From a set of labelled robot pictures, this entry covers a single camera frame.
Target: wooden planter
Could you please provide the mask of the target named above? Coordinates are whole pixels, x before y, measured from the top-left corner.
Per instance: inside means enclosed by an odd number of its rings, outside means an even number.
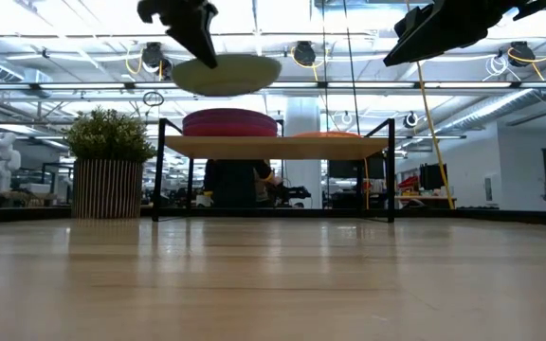
[[[75,162],[73,217],[140,217],[142,164],[117,160]]]

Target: white robot figure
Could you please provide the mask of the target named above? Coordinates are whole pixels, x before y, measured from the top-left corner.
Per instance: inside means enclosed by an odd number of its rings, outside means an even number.
[[[13,133],[0,133],[0,193],[9,191],[12,171],[20,169],[20,153],[12,148]]]

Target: desk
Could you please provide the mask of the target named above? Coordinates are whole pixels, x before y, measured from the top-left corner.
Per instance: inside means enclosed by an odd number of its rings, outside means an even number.
[[[361,160],[384,149],[387,152],[387,174],[395,174],[395,121],[388,119],[369,132],[364,138],[350,137],[227,137],[227,136],[166,136],[166,126],[182,131],[169,120],[159,120],[157,139],[157,163],[155,169],[155,197],[153,221],[159,220],[161,208],[161,183],[163,176],[164,149],[168,147],[190,159],[188,193],[192,192],[193,160]],[[371,137],[385,127],[389,127],[389,136]],[[361,187],[362,172],[358,168],[357,187],[360,203],[363,202]],[[388,177],[388,187],[394,187],[394,177]],[[394,195],[389,200],[389,222],[394,220]],[[355,207],[355,216],[360,216],[362,205]]]
[[[24,193],[17,191],[9,191],[0,193],[0,198],[7,200],[18,200],[27,203],[27,206],[45,206],[46,202],[51,202],[57,199],[53,193]]]

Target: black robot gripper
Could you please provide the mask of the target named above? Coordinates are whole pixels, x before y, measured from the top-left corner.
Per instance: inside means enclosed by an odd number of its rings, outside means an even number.
[[[519,9],[515,21],[545,9],[546,0],[433,0],[413,8],[395,25],[399,41],[383,62],[417,62],[471,46],[487,37],[488,29],[512,8]]]
[[[140,0],[138,15],[152,24],[153,15],[169,29],[170,37],[183,45],[195,58],[209,68],[218,66],[216,52],[209,34],[209,24],[218,9],[207,0]]]

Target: wooden table surface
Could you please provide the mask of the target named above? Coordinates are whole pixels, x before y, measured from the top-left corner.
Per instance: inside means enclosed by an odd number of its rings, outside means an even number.
[[[361,160],[387,148],[386,138],[167,136],[187,157],[219,160]]]
[[[0,340],[546,340],[546,226],[0,224]]]

